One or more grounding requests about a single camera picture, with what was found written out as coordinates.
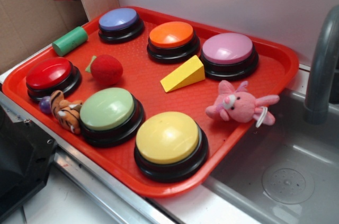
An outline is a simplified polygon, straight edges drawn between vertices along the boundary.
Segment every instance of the gray faucet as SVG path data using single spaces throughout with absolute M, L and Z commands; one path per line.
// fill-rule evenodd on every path
M 325 122 L 328 104 L 339 103 L 338 60 L 339 5 L 328 13 L 315 49 L 304 103 L 304 120 L 308 123 Z

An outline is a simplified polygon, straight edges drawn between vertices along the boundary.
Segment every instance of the stainless steel sink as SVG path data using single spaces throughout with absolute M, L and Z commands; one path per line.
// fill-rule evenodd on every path
M 204 185 L 262 223 L 338 223 L 339 108 L 314 126 L 304 95 L 280 96 L 275 125 L 252 126 Z

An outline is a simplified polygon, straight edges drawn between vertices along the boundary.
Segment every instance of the red tray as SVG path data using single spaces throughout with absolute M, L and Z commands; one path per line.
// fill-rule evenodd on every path
M 192 117 L 206 133 L 209 141 L 209 157 L 206 163 L 187 180 L 177 183 L 154 182 L 139 171 L 133 157 L 135 139 L 112 148 L 95 148 L 87 144 L 82 136 L 74 135 L 64 129 L 50 115 L 40 112 L 36 103 L 27 95 L 25 77 L 27 72 L 38 62 L 50 57 L 57 57 L 53 48 L 39 53 L 13 71 L 3 84 L 3 92 L 18 105 L 34 115 L 48 128 L 61 136 L 72 146 L 96 162 L 111 175 L 119 179 L 136 193 L 150 198 L 168 197 L 184 193 L 201 184 L 218 163 L 227 155 L 253 122 L 237 123 L 215 122 L 205 115 L 205 108 L 212 105 L 218 94 L 219 82 L 206 79 L 193 85 L 165 93 L 160 80 L 177 68 L 178 64 L 162 65 L 151 61 L 147 54 L 147 40 L 150 31 L 165 22 L 183 21 L 195 29 L 202 44 L 210 37 L 228 32 L 208 25 L 157 13 L 144 8 L 133 7 L 145 23 L 145 30 L 138 38 L 122 44 L 105 44 L 98 36 L 99 18 L 84 25 L 88 41 L 67 54 L 82 73 L 80 87 L 69 97 L 73 101 L 85 101 L 103 87 L 95 82 L 85 68 L 93 55 L 109 54 L 116 57 L 123 65 L 123 77 L 115 87 L 130 91 L 144 106 L 146 118 L 165 111 L 183 112 Z M 248 91 L 256 97 L 279 94 L 298 71 L 299 61 L 289 48 L 250 37 L 259 53 L 258 69 L 246 78 Z M 235 87 L 240 81 L 233 82 Z

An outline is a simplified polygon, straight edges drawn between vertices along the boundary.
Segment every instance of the purple ball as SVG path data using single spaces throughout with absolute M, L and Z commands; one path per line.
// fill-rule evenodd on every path
M 40 111 L 44 114 L 50 114 L 51 113 L 51 103 L 50 103 L 51 97 L 45 96 L 41 99 L 39 102 L 39 108 Z

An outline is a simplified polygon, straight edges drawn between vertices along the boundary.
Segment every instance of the tiger toy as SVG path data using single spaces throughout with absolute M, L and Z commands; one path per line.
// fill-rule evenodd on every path
M 83 102 L 65 100 L 64 93 L 60 90 L 54 91 L 51 94 L 51 113 L 59 121 L 60 125 L 74 133 L 80 134 L 80 109 Z

